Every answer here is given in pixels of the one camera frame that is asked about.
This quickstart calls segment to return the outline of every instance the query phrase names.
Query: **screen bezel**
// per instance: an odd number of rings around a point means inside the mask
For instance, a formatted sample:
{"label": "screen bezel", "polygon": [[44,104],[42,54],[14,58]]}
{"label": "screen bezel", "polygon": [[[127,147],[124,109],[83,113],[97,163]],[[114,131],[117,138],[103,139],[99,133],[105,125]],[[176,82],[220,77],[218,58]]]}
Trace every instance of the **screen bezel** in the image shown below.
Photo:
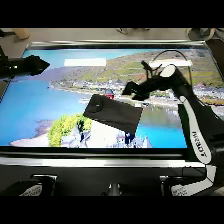
{"label": "screen bezel", "polygon": [[[65,41],[65,42],[33,42],[27,45],[26,50],[59,50],[59,49],[208,49],[204,41]],[[215,63],[220,76],[223,78],[211,51],[209,53]],[[147,148],[147,149],[109,149],[104,148],[57,148],[57,147],[13,147],[0,146],[0,155],[16,157],[48,157],[48,158],[87,158],[87,157],[122,157],[122,158],[150,158],[164,160],[188,160],[187,148]]]}

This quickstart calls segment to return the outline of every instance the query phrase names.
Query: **screen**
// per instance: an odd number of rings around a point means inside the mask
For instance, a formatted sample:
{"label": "screen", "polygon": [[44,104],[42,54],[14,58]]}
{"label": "screen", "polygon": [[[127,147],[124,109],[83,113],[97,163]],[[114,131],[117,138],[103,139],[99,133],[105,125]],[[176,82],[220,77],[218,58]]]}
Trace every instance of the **screen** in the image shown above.
{"label": "screen", "polygon": [[[150,63],[164,49],[26,50],[50,66],[40,75],[14,78],[0,103],[1,146],[68,148],[186,148],[178,100],[171,90],[155,91],[135,102],[121,95],[128,81],[141,83],[141,61]],[[223,81],[207,49],[178,49],[160,55],[154,68],[176,64],[194,92],[211,105],[222,105]],[[92,94],[106,95],[143,112],[135,136],[92,121],[82,114]],[[223,108],[214,107],[218,115]]]}

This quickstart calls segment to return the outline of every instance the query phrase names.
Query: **blue water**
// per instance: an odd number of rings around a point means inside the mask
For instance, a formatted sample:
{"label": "blue water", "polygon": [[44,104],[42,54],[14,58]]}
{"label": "blue water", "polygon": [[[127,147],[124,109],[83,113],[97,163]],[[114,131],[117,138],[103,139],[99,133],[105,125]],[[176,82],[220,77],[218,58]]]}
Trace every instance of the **blue water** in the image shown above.
{"label": "blue water", "polygon": [[[120,56],[150,49],[104,49],[104,50],[32,50],[26,51],[23,57],[38,55],[48,61],[50,69],[64,66],[68,58],[106,58]],[[64,114],[82,113],[86,104],[78,103],[83,97],[90,95],[72,93],[47,88],[45,81],[12,82],[0,104],[0,146],[10,142],[35,136],[37,121],[55,120]],[[161,126],[139,124],[137,135],[148,135],[155,148],[186,148],[182,130]]]}

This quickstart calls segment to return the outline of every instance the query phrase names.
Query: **red object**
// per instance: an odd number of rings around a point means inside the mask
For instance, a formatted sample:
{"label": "red object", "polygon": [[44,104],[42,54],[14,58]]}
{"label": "red object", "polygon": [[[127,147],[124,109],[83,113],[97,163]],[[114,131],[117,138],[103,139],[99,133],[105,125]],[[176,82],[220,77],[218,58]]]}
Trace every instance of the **red object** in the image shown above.
{"label": "red object", "polygon": [[110,98],[110,99],[114,99],[114,94],[105,94],[106,97]]}

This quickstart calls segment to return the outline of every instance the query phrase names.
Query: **black cable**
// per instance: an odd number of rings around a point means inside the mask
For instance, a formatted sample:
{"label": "black cable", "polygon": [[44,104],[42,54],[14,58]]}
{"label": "black cable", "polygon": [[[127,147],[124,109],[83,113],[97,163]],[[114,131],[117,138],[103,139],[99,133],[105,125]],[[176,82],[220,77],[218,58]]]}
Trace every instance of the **black cable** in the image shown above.
{"label": "black cable", "polygon": [[[152,62],[154,62],[161,54],[163,54],[163,53],[166,53],[166,52],[169,52],[169,51],[174,51],[174,52],[177,52],[177,53],[179,53],[179,54],[181,54],[182,55],[182,57],[185,59],[185,61],[187,61],[187,58],[184,56],[184,54],[183,53],[181,53],[180,51],[178,51],[178,50],[165,50],[165,51],[162,51],[162,52],[160,52],[152,61],[151,61],[151,63]],[[189,78],[190,78],[190,85],[192,86],[192,75],[191,75],[191,69],[190,69],[190,66],[188,65],[187,66],[188,67],[188,72],[189,72]]]}
{"label": "black cable", "polygon": [[[181,174],[182,177],[183,177],[183,170],[184,170],[184,168],[193,168],[193,169],[197,170],[198,172],[200,172],[201,174],[205,175],[205,172],[202,172],[201,170],[197,169],[196,167],[193,167],[193,166],[184,166],[184,167],[182,167],[182,174]],[[214,183],[214,182],[211,181],[211,179],[210,179],[209,177],[207,177],[207,176],[206,176],[206,179],[208,179],[212,184]]]}

